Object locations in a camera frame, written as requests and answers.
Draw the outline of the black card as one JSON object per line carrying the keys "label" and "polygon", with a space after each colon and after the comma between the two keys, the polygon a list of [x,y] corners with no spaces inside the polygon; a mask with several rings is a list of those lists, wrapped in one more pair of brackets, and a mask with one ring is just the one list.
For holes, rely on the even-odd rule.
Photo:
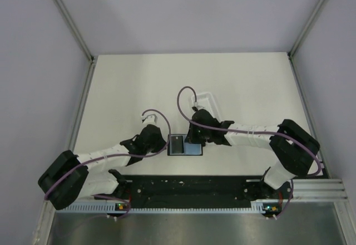
{"label": "black card", "polygon": [[184,153],[184,140],[182,135],[173,135],[170,141],[170,154],[182,155]]}

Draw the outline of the black leather card holder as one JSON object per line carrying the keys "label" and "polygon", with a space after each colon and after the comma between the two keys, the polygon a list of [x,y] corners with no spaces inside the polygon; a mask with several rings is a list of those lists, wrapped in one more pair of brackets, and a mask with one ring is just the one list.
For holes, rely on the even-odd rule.
{"label": "black leather card holder", "polygon": [[[184,140],[184,153],[182,155],[171,155],[170,154],[170,141],[173,135],[182,135]],[[167,147],[167,155],[168,156],[202,156],[203,149],[201,144],[190,144],[185,141],[187,135],[186,134],[172,134],[169,138],[169,144]]]}

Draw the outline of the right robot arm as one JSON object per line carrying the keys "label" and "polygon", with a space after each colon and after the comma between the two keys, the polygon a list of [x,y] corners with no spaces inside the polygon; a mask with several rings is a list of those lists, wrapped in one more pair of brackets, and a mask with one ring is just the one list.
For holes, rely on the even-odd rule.
{"label": "right robot arm", "polygon": [[189,120],[186,141],[191,144],[214,143],[225,146],[250,146],[272,151],[278,161],[269,167],[260,183],[260,192],[266,198],[279,193],[280,187],[295,177],[307,177],[317,159],[319,142],[295,121],[283,120],[275,126],[242,125],[231,120],[219,121],[207,110],[196,110]]}

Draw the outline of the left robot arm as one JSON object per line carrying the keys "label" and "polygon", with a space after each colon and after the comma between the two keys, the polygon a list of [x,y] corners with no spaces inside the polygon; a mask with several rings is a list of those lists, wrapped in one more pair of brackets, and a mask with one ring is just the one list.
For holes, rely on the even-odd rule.
{"label": "left robot arm", "polygon": [[133,138],[108,149],[87,154],[62,152],[38,180],[56,210],[67,208],[79,199],[128,199],[124,167],[156,155],[167,147],[160,128],[148,124]]}

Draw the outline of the white plastic basket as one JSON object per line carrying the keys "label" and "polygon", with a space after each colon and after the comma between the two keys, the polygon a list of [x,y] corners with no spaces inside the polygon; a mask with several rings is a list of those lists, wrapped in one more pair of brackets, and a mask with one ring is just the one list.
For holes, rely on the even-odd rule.
{"label": "white plastic basket", "polygon": [[204,106],[204,110],[208,111],[213,118],[221,121],[219,107],[212,93],[201,92],[196,93],[195,95],[192,94],[190,97],[190,102],[192,106],[194,103],[198,103],[199,105]]}

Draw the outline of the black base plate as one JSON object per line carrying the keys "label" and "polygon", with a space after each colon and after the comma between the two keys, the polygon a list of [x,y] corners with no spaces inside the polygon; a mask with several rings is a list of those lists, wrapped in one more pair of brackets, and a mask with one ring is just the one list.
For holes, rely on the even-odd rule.
{"label": "black base plate", "polygon": [[249,176],[127,175],[114,198],[130,200],[132,208],[249,208],[251,202],[288,200],[289,182],[274,190]]}

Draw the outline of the aluminium frame rail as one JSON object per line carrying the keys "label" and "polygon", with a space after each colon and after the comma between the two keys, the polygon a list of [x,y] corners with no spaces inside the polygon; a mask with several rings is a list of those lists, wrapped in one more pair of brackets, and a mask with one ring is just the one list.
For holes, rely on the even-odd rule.
{"label": "aluminium frame rail", "polygon": [[294,202],[346,202],[344,184],[340,179],[294,180]]}

